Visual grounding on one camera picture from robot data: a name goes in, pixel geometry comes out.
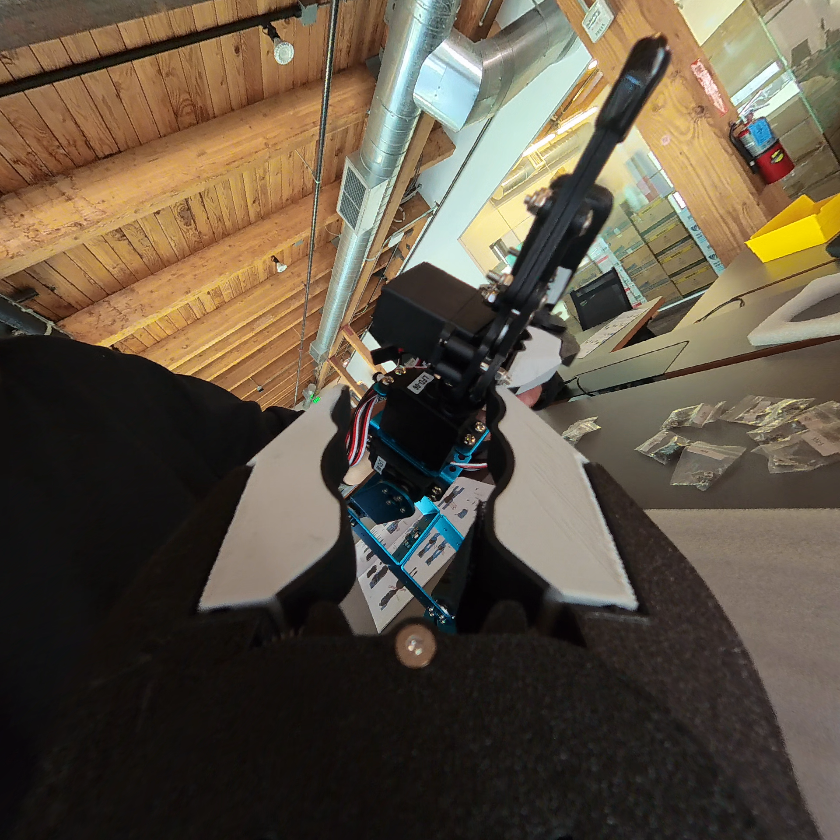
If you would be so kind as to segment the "printed instruction sheet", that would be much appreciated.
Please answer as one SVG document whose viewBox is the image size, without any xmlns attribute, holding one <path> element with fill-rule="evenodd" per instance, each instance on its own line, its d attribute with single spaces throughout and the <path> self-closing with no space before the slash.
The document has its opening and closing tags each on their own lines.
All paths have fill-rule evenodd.
<svg viewBox="0 0 840 840">
<path fill-rule="evenodd" d="M 488 481 L 460 476 L 440 501 L 420 501 L 408 517 L 365 524 L 354 536 L 357 578 L 377 632 L 417 601 L 407 576 L 432 596 L 491 491 Z"/>
</svg>

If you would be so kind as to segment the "black monitor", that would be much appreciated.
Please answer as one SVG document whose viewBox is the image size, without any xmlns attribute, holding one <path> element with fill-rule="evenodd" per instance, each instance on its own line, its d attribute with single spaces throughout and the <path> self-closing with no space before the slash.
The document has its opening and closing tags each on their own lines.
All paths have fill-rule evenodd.
<svg viewBox="0 0 840 840">
<path fill-rule="evenodd" d="M 616 268 L 573 289 L 570 300 L 583 331 L 598 328 L 633 309 Z"/>
</svg>

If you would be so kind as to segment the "white paper sheet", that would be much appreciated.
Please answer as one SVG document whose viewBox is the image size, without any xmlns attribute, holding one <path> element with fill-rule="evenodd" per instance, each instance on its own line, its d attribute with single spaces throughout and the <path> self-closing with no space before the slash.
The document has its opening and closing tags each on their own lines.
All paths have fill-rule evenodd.
<svg viewBox="0 0 840 840">
<path fill-rule="evenodd" d="M 633 337 L 656 314 L 657 310 L 658 299 L 650 301 L 646 306 L 625 311 L 605 325 L 581 334 L 578 336 L 580 351 L 576 359 L 583 359 L 604 344 L 608 345 L 609 351 L 615 347 L 623 347 L 629 339 L 622 339 L 621 336 Z"/>
</svg>

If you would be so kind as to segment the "pile of small screw bags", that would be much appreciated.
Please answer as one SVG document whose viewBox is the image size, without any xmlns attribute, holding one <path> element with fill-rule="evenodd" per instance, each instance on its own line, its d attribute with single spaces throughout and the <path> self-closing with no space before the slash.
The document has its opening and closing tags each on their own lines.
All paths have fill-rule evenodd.
<svg viewBox="0 0 840 840">
<path fill-rule="evenodd" d="M 722 400 L 676 408 L 635 449 L 660 465 L 673 466 L 671 486 L 707 491 L 748 451 L 743 446 L 704 443 L 686 436 L 718 421 L 745 426 L 746 435 L 754 442 L 751 454 L 766 458 L 772 475 L 806 473 L 838 464 L 837 404 L 764 395 L 746 395 L 731 406 Z M 583 436 L 598 429 L 596 417 L 590 416 L 573 422 L 560 434 L 579 451 Z"/>
</svg>

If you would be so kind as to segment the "white foam tray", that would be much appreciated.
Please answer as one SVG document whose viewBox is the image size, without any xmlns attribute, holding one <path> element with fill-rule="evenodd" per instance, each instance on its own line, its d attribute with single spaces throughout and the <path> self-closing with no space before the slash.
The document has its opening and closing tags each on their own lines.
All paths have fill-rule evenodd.
<svg viewBox="0 0 840 840">
<path fill-rule="evenodd" d="M 771 312 L 747 337 L 754 347 L 769 347 L 818 339 L 838 338 L 839 314 L 806 320 L 796 320 L 814 306 L 823 304 L 839 294 L 839 274 L 814 279 L 792 299 Z"/>
</svg>

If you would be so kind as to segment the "yellow plastic bin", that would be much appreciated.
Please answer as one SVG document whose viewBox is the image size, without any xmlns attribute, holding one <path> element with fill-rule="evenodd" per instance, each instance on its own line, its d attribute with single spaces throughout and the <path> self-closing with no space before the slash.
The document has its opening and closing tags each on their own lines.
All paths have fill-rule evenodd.
<svg viewBox="0 0 840 840">
<path fill-rule="evenodd" d="M 826 245 L 839 233 L 839 195 L 815 202 L 803 195 L 753 234 L 745 245 L 764 264 Z"/>
</svg>

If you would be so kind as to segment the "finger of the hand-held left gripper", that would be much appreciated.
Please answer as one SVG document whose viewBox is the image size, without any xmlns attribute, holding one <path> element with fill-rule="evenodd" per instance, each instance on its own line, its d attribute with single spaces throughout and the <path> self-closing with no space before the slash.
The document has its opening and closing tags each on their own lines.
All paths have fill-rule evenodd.
<svg viewBox="0 0 840 840">
<path fill-rule="evenodd" d="M 527 333 L 508 368 L 508 389 L 512 392 L 529 392 L 544 385 L 560 368 L 561 352 L 571 337 L 566 329 L 549 331 L 535 326 L 530 326 Z"/>
</svg>

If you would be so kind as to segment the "silver ventilation duct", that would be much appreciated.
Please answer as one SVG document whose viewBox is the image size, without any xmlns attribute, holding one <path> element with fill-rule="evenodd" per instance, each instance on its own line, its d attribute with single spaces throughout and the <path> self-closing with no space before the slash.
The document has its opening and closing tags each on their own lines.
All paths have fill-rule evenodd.
<svg viewBox="0 0 840 840">
<path fill-rule="evenodd" d="M 360 149 L 344 165 L 337 209 L 343 220 L 328 293 L 310 356 L 323 364 L 369 258 L 422 116 L 458 132 L 491 118 L 578 40 L 557 2 L 533 2 L 481 41 L 455 28 L 460 2 L 394 2 Z"/>
</svg>

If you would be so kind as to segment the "wooden post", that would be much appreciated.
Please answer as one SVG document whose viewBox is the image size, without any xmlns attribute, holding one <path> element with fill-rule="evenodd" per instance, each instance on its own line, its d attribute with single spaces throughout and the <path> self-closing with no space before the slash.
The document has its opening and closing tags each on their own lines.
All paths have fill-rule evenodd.
<svg viewBox="0 0 840 840">
<path fill-rule="evenodd" d="M 578 1 L 559 1 L 583 46 L 596 61 L 607 89 L 618 79 L 639 39 L 667 38 L 668 72 L 641 111 L 635 128 L 661 164 L 689 211 L 728 267 L 746 249 L 745 242 L 785 209 L 789 198 L 779 185 L 765 185 L 752 175 L 733 149 L 728 126 L 735 108 L 687 21 L 672 1 L 611 1 L 615 19 L 596 43 L 582 27 Z M 729 100 L 722 117 L 690 70 L 702 60 Z"/>
</svg>

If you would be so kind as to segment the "red fire extinguisher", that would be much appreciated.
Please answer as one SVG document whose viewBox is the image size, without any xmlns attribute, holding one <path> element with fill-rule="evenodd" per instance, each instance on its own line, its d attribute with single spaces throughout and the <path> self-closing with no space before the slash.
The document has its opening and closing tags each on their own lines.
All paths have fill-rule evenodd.
<svg viewBox="0 0 840 840">
<path fill-rule="evenodd" d="M 767 186 L 782 181 L 795 169 L 795 163 L 765 117 L 749 114 L 730 121 L 728 138 L 751 174 Z"/>
</svg>

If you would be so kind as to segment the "white wall sign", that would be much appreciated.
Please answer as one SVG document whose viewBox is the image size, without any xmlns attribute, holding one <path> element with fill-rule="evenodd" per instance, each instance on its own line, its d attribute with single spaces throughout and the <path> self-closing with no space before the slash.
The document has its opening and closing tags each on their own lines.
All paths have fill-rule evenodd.
<svg viewBox="0 0 840 840">
<path fill-rule="evenodd" d="M 584 12 L 582 27 L 592 43 L 598 42 L 611 27 L 615 13 L 609 1 L 579 1 Z"/>
</svg>

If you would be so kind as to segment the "thin metal ceiling rod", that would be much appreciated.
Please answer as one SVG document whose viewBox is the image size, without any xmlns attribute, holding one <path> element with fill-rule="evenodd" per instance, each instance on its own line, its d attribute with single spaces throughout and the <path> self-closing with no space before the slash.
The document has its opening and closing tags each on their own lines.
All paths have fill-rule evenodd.
<svg viewBox="0 0 840 840">
<path fill-rule="evenodd" d="M 322 186 L 322 171 L 324 159 L 324 144 L 327 139 L 328 125 L 329 125 L 329 103 L 331 97 L 334 60 L 335 60 L 335 44 L 338 35 L 339 17 L 340 17 L 340 1 L 331 1 L 329 6 L 329 30 L 328 43 L 325 54 L 324 73 L 322 79 L 322 101 L 318 128 L 318 142 L 315 156 L 315 169 L 313 175 L 313 192 L 312 192 L 312 208 L 311 208 L 311 224 L 309 233 L 309 247 L 308 247 L 308 261 L 307 274 L 303 287 L 303 303 L 301 314 L 301 329 L 298 346 L 298 360 L 296 369 L 295 390 L 293 393 L 293 405 L 298 404 L 299 392 L 301 388 L 301 374 L 303 366 L 303 352 L 306 349 L 306 335 L 308 327 L 308 310 L 311 296 L 314 251 L 316 248 L 316 239 L 319 228 L 319 206 Z"/>
</svg>

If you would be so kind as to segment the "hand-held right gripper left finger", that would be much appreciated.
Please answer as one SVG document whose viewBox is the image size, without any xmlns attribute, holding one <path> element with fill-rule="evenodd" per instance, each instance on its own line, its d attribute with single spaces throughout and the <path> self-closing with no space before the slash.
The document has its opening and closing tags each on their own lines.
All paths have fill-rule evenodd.
<svg viewBox="0 0 840 840">
<path fill-rule="evenodd" d="M 260 608 L 301 628 L 356 580 L 347 504 L 350 389 L 336 386 L 248 463 L 234 515 L 198 602 L 201 613 Z"/>
</svg>

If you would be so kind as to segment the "stack of cardboard boxes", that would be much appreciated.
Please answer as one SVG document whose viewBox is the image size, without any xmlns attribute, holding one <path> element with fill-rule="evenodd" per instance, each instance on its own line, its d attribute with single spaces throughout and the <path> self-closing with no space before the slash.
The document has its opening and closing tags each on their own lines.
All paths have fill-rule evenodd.
<svg viewBox="0 0 840 840">
<path fill-rule="evenodd" d="M 579 268 L 573 287 L 614 270 L 634 307 L 682 301 L 708 289 L 724 266 L 676 190 L 627 188 Z"/>
</svg>

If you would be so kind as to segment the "black ceiling track rail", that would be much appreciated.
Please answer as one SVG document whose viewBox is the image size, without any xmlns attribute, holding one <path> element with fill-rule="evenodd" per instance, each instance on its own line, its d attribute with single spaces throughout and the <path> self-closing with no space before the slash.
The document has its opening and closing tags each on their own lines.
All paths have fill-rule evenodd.
<svg viewBox="0 0 840 840">
<path fill-rule="evenodd" d="M 288 20 L 300 20 L 305 25 L 312 25 L 317 21 L 318 10 L 318 3 L 305 5 L 298 2 L 293 6 L 272 10 L 270 12 L 259 13 L 250 17 L 238 18 L 229 23 L 218 24 L 213 27 L 190 32 L 185 35 L 174 36 L 162 41 L 88 59 L 80 63 L 62 66 L 54 70 L 43 70 L 32 76 L 15 78 L 11 81 L 3 82 L 1 85 L 1 98 L 8 98 L 17 95 L 18 93 L 26 93 L 50 85 L 55 85 L 60 81 L 77 79 L 95 72 L 109 70 L 114 67 L 121 67 L 134 61 L 157 57 L 164 53 L 169 53 L 178 49 L 184 49 L 190 46 L 199 46 L 207 41 L 220 39 L 229 35 L 236 35 L 252 28 L 258 28 L 266 32 L 271 37 L 277 37 L 277 23 L 286 22 Z"/>
</svg>

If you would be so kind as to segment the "blue and black toy robot arm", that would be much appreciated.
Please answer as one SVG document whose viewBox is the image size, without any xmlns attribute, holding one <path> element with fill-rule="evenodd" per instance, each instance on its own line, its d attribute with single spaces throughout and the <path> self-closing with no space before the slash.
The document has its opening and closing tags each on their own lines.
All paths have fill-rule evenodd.
<svg viewBox="0 0 840 840">
<path fill-rule="evenodd" d="M 442 499 L 456 478 L 476 467 L 471 456 L 491 440 L 488 395 L 494 390 L 511 393 L 508 368 L 530 326 L 563 330 L 553 319 L 553 304 L 613 209 L 613 195 L 597 180 L 670 60 L 663 35 L 636 42 L 572 173 L 555 178 L 527 200 L 534 220 L 508 274 L 491 272 L 486 285 L 475 289 L 425 262 L 394 279 L 381 294 L 371 322 L 379 354 L 400 362 L 404 356 L 415 358 L 425 366 L 397 367 L 360 401 L 349 450 L 358 454 L 364 433 L 370 432 L 375 475 L 350 498 L 356 534 L 366 519 L 384 523 L 404 518 L 420 501 Z M 469 632 L 483 622 L 467 618 L 470 542 L 455 556 L 465 556 L 465 588 L 453 605 L 428 596 L 406 577 L 424 606 L 424 623 L 444 633 Z"/>
</svg>

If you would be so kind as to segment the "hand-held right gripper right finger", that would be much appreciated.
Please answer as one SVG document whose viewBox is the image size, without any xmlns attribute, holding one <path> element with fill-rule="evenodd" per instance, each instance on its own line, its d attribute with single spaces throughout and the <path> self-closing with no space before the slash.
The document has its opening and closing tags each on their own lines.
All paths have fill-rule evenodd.
<svg viewBox="0 0 840 840">
<path fill-rule="evenodd" d="M 488 395 L 486 420 L 494 487 L 472 529 L 468 620 L 505 604 L 526 621 L 639 620 L 587 458 L 507 390 Z"/>
</svg>

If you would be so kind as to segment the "red wall sign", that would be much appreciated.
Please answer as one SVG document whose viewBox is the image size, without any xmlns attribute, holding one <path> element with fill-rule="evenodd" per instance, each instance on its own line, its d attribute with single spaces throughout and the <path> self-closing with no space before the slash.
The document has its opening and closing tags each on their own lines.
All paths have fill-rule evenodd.
<svg viewBox="0 0 840 840">
<path fill-rule="evenodd" d="M 689 68 L 714 109 L 722 117 L 725 117 L 729 112 L 729 100 L 726 95 L 721 92 L 714 76 L 706 67 L 704 62 L 701 59 L 696 59 L 690 64 Z"/>
</svg>

